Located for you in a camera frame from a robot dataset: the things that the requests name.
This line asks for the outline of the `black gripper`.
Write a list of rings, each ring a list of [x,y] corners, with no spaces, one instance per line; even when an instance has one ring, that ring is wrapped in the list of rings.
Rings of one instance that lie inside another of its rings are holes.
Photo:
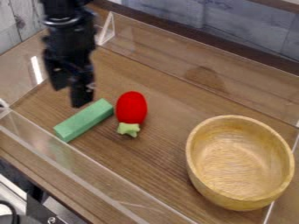
[[[71,106],[80,108],[93,100],[95,79],[89,55],[95,44],[95,14],[77,11],[72,17],[47,16],[48,35],[41,39],[44,66],[52,88],[60,91],[68,86]]]

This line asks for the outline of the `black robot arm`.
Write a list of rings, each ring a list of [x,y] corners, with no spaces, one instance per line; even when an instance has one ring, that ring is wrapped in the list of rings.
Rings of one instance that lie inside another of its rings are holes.
[[[80,108],[93,100],[95,77],[89,59],[96,49],[95,13],[91,0],[41,0],[43,23],[48,35],[41,38],[43,63],[56,91],[69,89],[69,103]]]

